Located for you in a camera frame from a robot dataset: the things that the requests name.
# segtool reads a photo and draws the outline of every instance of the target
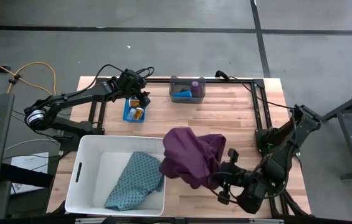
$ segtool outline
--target wooden table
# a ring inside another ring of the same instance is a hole
[[[80,77],[78,90],[85,88],[92,80],[93,77]],[[268,101],[285,105],[280,79],[265,78],[264,82]],[[172,103],[169,97],[169,83],[149,83],[144,90],[151,92],[149,95],[151,104],[147,107],[145,122],[123,121],[125,100],[109,102],[103,124],[105,134],[162,138],[171,128],[190,127],[197,136],[220,133],[226,137],[223,161],[228,160],[227,152],[230,147],[238,151],[240,157],[237,165],[240,167],[252,170],[261,160],[254,139],[254,131],[257,127],[252,95],[242,85],[206,84],[206,96],[199,105]],[[272,105],[269,105],[269,108],[274,127],[279,127],[288,121],[287,109]],[[75,106],[70,119],[77,122],[86,121],[89,112],[90,103]],[[65,200],[75,156],[76,152],[71,152],[59,162],[47,212],[55,210]],[[299,206],[310,213],[302,172],[295,160],[290,171],[287,190]],[[238,195],[242,189],[234,187],[232,192]],[[281,211],[278,199],[277,203],[277,208]],[[193,190],[178,178],[166,179],[163,216],[269,218],[271,214],[268,200],[264,200],[260,210],[253,215],[244,212],[238,205],[223,205],[208,189],[201,187]]]

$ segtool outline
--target white plastic bin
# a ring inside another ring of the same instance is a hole
[[[84,136],[80,140],[66,197],[65,209],[92,215],[159,216],[164,209],[164,191],[153,192],[133,210],[115,211],[103,205],[116,186],[133,152],[145,152],[162,161],[161,138],[136,136]]]

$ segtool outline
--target white paper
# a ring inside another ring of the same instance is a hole
[[[34,155],[48,157],[49,153],[42,152],[42,153],[37,153]],[[13,157],[12,161],[11,161],[11,165],[16,166],[16,167],[20,167],[23,169],[31,170],[36,167],[43,166],[49,162],[49,158],[41,158],[41,157],[37,157],[37,156]],[[43,172],[46,174],[47,170],[48,170],[48,166],[43,166],[38,169],[34,169],[33,171]],[[43,189],[43,187],[36,187],[33,185],[26,185],[26,184],[13,183],[12,185],[14,186],[14,188],[11,188],[11,194],[14,194],[14,189],[17,194],[24,193],[24,192],[30,192],[33,190]]]

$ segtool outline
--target purple object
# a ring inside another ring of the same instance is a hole
[[[195,136],[191,128],[173,128],[163,138],[161,172],[170,179],[181,177],[192,189],[208,188],[206,177],[218,172],[226,138],[221,134]],[[218,185],[211,182],[211,189]]]
[[[191,93],[193,94],[193,97],[199,97],[200,91],[201,91],[201,86],[199,85],[199,82],[192,81],[191,82]]]

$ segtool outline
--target blue patterned cloth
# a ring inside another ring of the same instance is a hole
[[[160,165],[156,158],[144,152],[134,152],[104,207],[116,211],[129,210],[143,203],[150,193],[161,192],[164,177],[159,171]]]

